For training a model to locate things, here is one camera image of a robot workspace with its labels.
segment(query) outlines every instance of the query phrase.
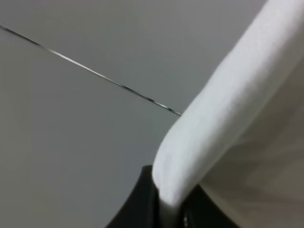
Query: black object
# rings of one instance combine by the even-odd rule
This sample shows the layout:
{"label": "black object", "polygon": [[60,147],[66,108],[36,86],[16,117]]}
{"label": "black object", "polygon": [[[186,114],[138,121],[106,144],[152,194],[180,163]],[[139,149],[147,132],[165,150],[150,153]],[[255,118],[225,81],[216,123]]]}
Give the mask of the black object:
{"label": "black object", "polygon": [[[162,228],[158,202],[152,166],[144,166],[128,200],[106,228]],[[179,228],[238,228],[200,186],[186,198],[180,212]]]}

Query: gray wall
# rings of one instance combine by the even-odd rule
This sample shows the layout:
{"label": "gray wall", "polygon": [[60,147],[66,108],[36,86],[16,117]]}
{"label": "gray wall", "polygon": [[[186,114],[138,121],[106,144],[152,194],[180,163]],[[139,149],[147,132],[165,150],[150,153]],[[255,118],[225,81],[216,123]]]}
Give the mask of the gray wall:
{"label": "gray wall", "polygon": [[[3,0],[0,23],[182,112],[264,0]],[[0,227],[104,227],[177,116],[0,31]]]}

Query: white surface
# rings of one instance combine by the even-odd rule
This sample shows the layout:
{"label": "white surface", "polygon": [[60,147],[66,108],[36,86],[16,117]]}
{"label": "white surface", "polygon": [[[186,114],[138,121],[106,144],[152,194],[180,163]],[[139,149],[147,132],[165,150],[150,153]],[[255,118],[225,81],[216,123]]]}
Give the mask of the white surface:
{"label": "white surface", "polygon": [[177,116],[0,31],[0,227],[104,227]]}
{"label": "white surface", "polygon": [[0,23],[182,112],[265,0],[2,0]]}
{"label": "white surface", "polygon": [[[229,202],[234,202],[233,206],[240,214],[246,214],[248,223],[254,227],[278,227],[280,223],[284,228],[303,227],[304,207],[299,201],[304,196],[300,191],[303,190],[304,155],[293,149],[303,147],[298,140],[304,136],[300,127],[303,126],[303,107],[298,107],[299,103],[294,101],[299,94],[293,94],[298,92],[293,89],[297,83],[288,85],[275,104],[268,104],[268,112],[259,116],[303,58],[303,40],[304,1],[269,0],[160,146],[153,165],[153,178],[159,188],[164,222],[172,222],[171,217],[176,215],[193,187],[216,162],[221,163],[219,159],[227,153],[223,169],[219,165],[211,179],[215,186],[219,181],[227,185],[227,188],[224,184],[217,188],[220,196],[229,195]],[[303,77],[296,80],[301,87]],[[291,110],[294,116],[286,115]],[[259,126],[254,122],[257,117],[261,118],[257,122]],[[234,144],[252,123],[249,134]],[[256,134],[257,127],[261,126],[269,135]],[[280,131],[276,132],[279,139],[271,135],[275,133],[273,128]],[[240,175],[248,176],[235,182],[234,167]],[[259,193],[264,193],[264,198],[258,198]]]}

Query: thin wire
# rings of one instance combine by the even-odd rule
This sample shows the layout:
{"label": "thin wire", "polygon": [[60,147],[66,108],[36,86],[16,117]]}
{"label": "thin wire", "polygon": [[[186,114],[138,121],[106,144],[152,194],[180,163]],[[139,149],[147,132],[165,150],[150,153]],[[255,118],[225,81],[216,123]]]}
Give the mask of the thin wire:
{"label": "thin wire", "polygon": [[172,112],[172,113],[174,113],[174,114],[176,114],[176,115],[178,115],[178,116],[181,116],[181,114],[180,114],[179,112],[176,112],[176,111],[174,111],[173,109],[171,109],[171,108],[169,108],[169,107],[167,107],[167,106],[165,106],[165,105],[163,105],[163,104],[161,104],[161,103],[159,103],[159,102],[157,102],[157,101],[155,101],[155,100],[153,100],[153,99],[151,99],[151,98],[149,98],[149,97],[147,97],[147,96],[144,96],[144,95],[142,95],[142,94],[136,92],[135,90],[130,89],[129,87],[126,87],[126,86],[124,86],[124,85],[122,85],[122,84],[120,84],[120,83],[118,83],[118,82],[116,82],[116,81],[113,81],[112,79],[110,79],[110,78],[108,78],[108,77],[106,77],[106,76],[104,76],[104,75],[102,75],[102,74],[100,74],[100,73],[98,73],[98,72],[96,72],[96,71],[93,71],[92,69],[90,69],[90,68],[88,68],[88,67],[86,67],[86,66],[84,66],[84,65],[82,65],[82,64],[80,64],[80,63],[78,63],[78,62],[76,62],[76,61],[74,61],[74,60],[72,60],[72,59],[70,59],[70,58],[68,58],[68,57],[66,57],[66,56],[64,56],[64,55],[62,55],[62,54],[60,54],[60,53],[58,53],[58,52],[56,52],[56,51],[53,51],[53,50],[51,50],[51,49],[49,49],[49,48],[46,48],[45,46],[42,46],[41,44],[39,44],[39,43],[37,43],[37,42],[35,42],[35,41],[33,41],[33,40],[31,40],[31,39],[29,39],[29,38],[27,38],[27,37],[25,37],[25,36],[19,34],[19,33],[17,33],[17,32],[15,32],[15,31],[13,31],[13,30],[9,29],[8,27],[6,27],[6,26],[4,26],[4,25],[2,25],[2,24],[0,24],[0,29],[2,29],[2,30],[4,30],[4,31],[7,31],[7,32],[9,32],[9,33],[11,33],[11,34],[13,34],[13,35],[19,37],[19,38],[25,39],[26,41],[28,41],[28,42],[30,42],[30,43],[32,43],[32,44],[38,46],[39,48],[42,48],[42,49],[44,49],[44,50],[46,50],[46,51],[48,51],[48,52],[51,52],[51,53],[53,53],[53,54],[55,54],[55,55],[57,55],[57,56],[59,56],[59,57],[65,59],[65,60],[67,60],[67,61],[69,61],[69,62],[71,62],[71,63],[77,65],[77,66],[80,66],[81,68],[83,68],[83,69],[85,69],[85,70],[87,70],[87,71],[93,73],[94,75],[96,75],[96,76],[98,76],[98,77],[101,77],[101,78],[107,80],[108,82],[110,82],[110,83],[112,83],[112,84],[114,84],[114,85],[117,85],[117,86],[119,86],[119,87],[121,87],[121,88],[123,88],[123,89],[125,89],[125,90],[127,90],[127,91],[129,91],[129,92],[131,92],[131,93],[133,93],[133,94],[135,94],[135,95],[137,95],[137,96],[139,96],[139,97],[141,97],[141,98],[147,100],[147,101],[150,101],[150,102],[152,102],[152,103],[154,103],[154,104],[156,104],[156,105],[158,105],[158,106],[160,106],[160,107],[162,107],[162,108],[168,110],[169,112]]}

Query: white fabric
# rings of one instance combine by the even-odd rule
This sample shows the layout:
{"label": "white fabric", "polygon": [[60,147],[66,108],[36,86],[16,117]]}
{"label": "white fabric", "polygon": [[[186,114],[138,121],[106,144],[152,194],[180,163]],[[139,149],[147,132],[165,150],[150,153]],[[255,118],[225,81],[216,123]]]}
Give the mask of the white fabric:
{"label": "white fabric", "polygon": [[[280,220],[286,204],[303,209],[299,200],[304,188],[295,185],[303,181],[287,181],[293,175],[301,178],[304,171],[289,157],[296,151],[298,161],[304,158],[303,108],[293,100],[295,92],[298,99],[304,95],[304,76],[295,79],[297,90],[290,84],[303,54],[304,0],[268,1],[159,148],[152,175],[166,226],[173,224],[182,201],[227,151],[202,184],[226,214],[237,215],[229,216],[241,227],[270,227],[271,221],[273,227],[304,226],[299,214],[290,219],[290,212],[289,220]],[[282,175],[279,179],[276,172]],[[297,189],[282,190],[281,180]],[[259,198],[261,191],[265,194]],[[298,191],[295,199],[288,198]],[[269,207],[270,201],[279,208]]]}

